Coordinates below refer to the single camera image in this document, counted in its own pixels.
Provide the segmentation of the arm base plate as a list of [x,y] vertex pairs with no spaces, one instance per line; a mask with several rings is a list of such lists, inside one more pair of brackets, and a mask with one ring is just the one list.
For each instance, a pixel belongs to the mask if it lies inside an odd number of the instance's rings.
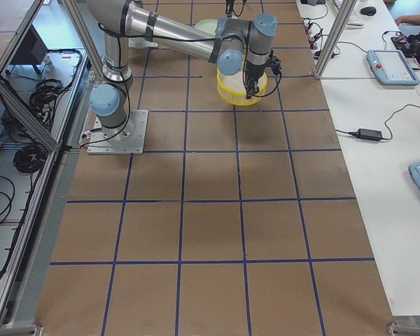
[[129,38],[129,48],[131,49],[145,49],[145,48],[157,48],[156,42],[147,41],[144,38]]
[[129,122],[123,127],[108,129],[102,126],[98,117],[95,118],[94,127],[100,128],[93,132],[87,146],[90,155],[125,155],[144,153],[146,128],[149,111],[131,110]]

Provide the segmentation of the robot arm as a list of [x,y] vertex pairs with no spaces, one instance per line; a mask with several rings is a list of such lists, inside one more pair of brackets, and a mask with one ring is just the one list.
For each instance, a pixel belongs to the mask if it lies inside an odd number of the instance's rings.
[[146,10],[140,1],[88,1],[87,7],[105,33],[104,83],[90,95],[105,139],[121,137],[130,128],[130,110],[125,107],[133,79],[128,61],[130,38],[204,59],[224,75],[243,72],[247,98],[258,94],[258,81],[266,68],[278,65],[272,52],[277,19],[268,13],[252,21],[219,19],[216,33],[208,34]]

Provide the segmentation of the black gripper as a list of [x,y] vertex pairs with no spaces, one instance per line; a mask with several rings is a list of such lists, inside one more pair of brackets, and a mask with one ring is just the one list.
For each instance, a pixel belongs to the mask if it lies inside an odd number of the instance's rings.
[[251,99],[255,95],[259,95],[260,87],[267,82],[265,74],[266,66],[264,64],[245,63],[244,77],[246,81],[246,98]]
[[246,2],[247,0],[242,1],[241,9],[239,10],[239,12],[237,12],[235,10],[235,0],[226,0],[225,1],[225,14],[227,16],[241,16],[244,11]]

